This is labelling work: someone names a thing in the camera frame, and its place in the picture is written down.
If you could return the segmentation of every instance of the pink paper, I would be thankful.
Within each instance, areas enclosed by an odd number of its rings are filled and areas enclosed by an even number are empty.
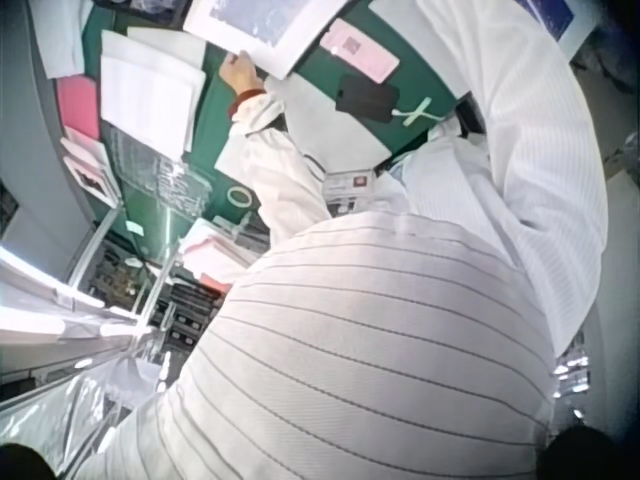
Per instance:
[[[95,82],[84,75],[74,75],[59,78],[56,85],[62,124],[99,140],[98,90]]]
[[[377,83],[384,82],[400,64],[398,57],[341,18],[333,22],[320,46]]]

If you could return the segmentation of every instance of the workstation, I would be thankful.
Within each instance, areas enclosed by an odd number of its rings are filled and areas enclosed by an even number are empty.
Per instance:
[[[400,60],[398,67],[387,79],[387,82],[395,86],[400,93],[396,108],[403,112],[413,112],[424,103],[425,99],[430,99],[428,107],[430,113],[439,117],[449,115],[458,99],[429,64],[369,8],[370,3],[372,2],[353,2],[343,9],[340,17],[378,41]],[[93,8],[82,35],[82,47],[86,65],[85,76],[96,83],[98,91],[101,79],[103,31],[126,35],[132,27],[157,28],[158,25],[131,14],[98,6]],[[231,121],[227,111],[234,99],[233,92],[220,81],[217,75],[225,55],[226,52],[221,48],[211,43],[206,44],[202,62],[206,81],[195,116],[193,147],[191,152],[184,153],[182,159],[190,172],[206,182],[203,190],[208,195],[198,209],[201,211],[201,216],[209,221],[220,216],[238,225],[248,213],[258,209],[259,202],[245,185],[216,169],[216,161],[225,149],[229,138]],[[331,138],[334,145],[353,145],[354,131],[359,135],[358,138],[364,137],[365,142],[360,142],[358,145],[360,149],[364,146],[365,150],[361,150],[359,155],[357,153],[347,155],[344,165],[339,164],[339,171],[360,170],[363,166],[372,169],[401,152],[412,142],[426,138],[425,134],[437,123],[432,118],[421,117],[409,126],[405,126],[406,118],[396,117],[389,123],[361,119],[358,122],[359,125],[356,125],[356,120],[348,119],[346,120],[347,130],[340,128],[344,126],[342,124],[336,128],[330,128],[334,117],[347,115],[331,111],[331,103],[337,98],[340,79],[345,75],[364,76],[346,62],[334,57],[329,51],[319,46],[318,41],[315,41],[301,61],[296,64],[293,75],[287,81],[274,79],[273,82],[275,88],[285,92],[290,91],[292,100],[300,100],[300,109],[297,109],[294,115],[298,118],[305,118],[308,114],[315,115],[314,118],[307,119],[306,125],[302,126],[301,136],[306,134],[310,137],[310,134],[318,131],[314,127],[325,124],[329,130],[324,138]],[[121,170],[114,165],[114,159],[119,155],[134,155],[134,153],[133,151],[122,154],[114,152],[110,142],[113,128],[108,122],[100,120],[101,139],[109,152],[114,171],[118,174]],[[292,124],[290,128],[293,130],[296,125]],[[369,151],[375,153],[373,160],[366,158]],[[364,164],[358,157],[366,158]],[[176,212],[167,206],[166,202],[163,204],[157,196],[154,197],[149,192],[136,188],[133,182],[123,181],[121,175],[119,177],[124,210],[116,220],[114,229],[123,237],[132,239],[143,258],[155,264],[162,264],[167,248],[188,233],[196,216],[193,213],[186,215]],[[101,221],[108,209],[94,199],[91,199],[91,202],[98,215],[98,221]],[[127,221],[139,225],[143,235],[134,233],[132,236],[126,229]]]

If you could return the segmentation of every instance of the white striped garment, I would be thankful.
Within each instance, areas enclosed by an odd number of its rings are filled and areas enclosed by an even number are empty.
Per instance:
[[[80,478],[527,478],[553,366],[526,276],[485,242],[412,215],[325,222],[234,286]]]

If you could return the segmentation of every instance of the person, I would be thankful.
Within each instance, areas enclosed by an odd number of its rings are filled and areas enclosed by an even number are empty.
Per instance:
[[[599,283],[598,144],[567,59],[516,2],[411,1],[488,154],[428,142],[377,179],[370,211],[331,219],[285,106],[247,55],[227,58],[272,249],[78,478],[535,477],[555,358]]]

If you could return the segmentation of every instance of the document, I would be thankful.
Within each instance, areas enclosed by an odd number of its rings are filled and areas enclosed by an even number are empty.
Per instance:
[[[102,118],[158,153],[180,161],[193,88],[175,78],[102,57]]]
[[[198,70],[202,68],[207,42],[190,33],[161,28],[129,27],[127,37],[182,60]]]
[[[108,30],[102,32],[102,55],[178,80],[193,90],[189,101],[188,129],[184,138],[185,150],[190,152],[196,109],[206,80],[205,73],[171,55]]]

